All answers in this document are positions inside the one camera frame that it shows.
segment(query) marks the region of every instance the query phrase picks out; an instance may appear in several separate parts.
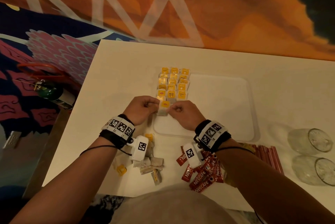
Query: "white table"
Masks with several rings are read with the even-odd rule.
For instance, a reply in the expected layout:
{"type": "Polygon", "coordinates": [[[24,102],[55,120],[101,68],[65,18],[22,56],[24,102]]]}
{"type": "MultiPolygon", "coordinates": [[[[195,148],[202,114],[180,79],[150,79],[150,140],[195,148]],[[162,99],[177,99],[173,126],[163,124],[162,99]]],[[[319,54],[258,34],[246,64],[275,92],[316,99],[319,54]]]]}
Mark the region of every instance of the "white table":
{"type": "MultiPolygon", "coordinates": [[[[287,133],[298,128],[319,128],[335,139],[335,63],[221,50],[102,40],[44,185],[70,165],[134,96],[153,93],[154,75],[162,66],[245,78],[257,114],[257,144],[276,146],[285,175],[335,213],[335,188],[300,182],[291,168],[298,154],[287,142],[287,133]]],[[[99,193],[136,197],[171,186],[187,187],[181,180],[186,164],[179,167],[176,159],[180,146],[188,141],[156,135],[155,156],[165,162],[160,185],[154,186],[151,175],[141,176],[137,168],[128,168],[122,178],[111,168],[99,193]]],[[[335,161],[335,150],[320,156],[335,161]]],[[[204,194],[226,208],[252,211],[238,190],[226,184],[214,184],[204,194]]]]}

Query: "green bottle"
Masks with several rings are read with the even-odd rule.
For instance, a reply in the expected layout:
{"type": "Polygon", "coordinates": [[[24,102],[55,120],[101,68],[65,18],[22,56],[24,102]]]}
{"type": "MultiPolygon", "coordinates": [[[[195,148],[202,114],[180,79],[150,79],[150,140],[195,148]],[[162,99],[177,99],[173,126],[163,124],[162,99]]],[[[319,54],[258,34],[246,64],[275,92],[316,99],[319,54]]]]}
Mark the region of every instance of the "green bottle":
{"type": "Polygon", "coordinates": [[[41,80],[36,83],[37,94],[64,109],[72,109],[76,98],[61,85],[51,81],[41,80]]]}

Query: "upside-down glass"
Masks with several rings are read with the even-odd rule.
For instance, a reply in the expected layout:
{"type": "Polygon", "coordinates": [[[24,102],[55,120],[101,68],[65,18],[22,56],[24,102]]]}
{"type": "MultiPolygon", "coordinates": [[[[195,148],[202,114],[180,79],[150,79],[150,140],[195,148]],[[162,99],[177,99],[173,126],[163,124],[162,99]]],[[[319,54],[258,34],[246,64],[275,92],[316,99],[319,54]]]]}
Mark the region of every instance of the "upside-down glass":
{"type": "Polygon", "coordinates": [[[333,141],[320,129],[294,129],[288,133],[291,148],[301,154],[318,154],[329,152],[333,141]]]}
{"type": "Polygon", "coordinates": [[[292,169],[300,181],[317,186],[335,186],[335,163],[329,159],[299,155],[292,160],[292,169]]]}

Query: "white tray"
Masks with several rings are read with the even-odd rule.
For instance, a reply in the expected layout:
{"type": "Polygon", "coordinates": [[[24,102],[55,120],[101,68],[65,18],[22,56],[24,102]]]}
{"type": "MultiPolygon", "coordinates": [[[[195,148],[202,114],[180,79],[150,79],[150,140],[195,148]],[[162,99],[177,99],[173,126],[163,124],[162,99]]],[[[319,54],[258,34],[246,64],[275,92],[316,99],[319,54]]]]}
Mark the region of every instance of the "white tray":
{"type": "MultiPolygon", "coordinates": [[[[217,120],[237,141],[256,141],[258,125],[249,83],[242,78],[191,74],[188,100],[205,118],[217,120]]],[[[170,115],[153,120],[156,133],[174,137],[194,137],[170,115]]]]}

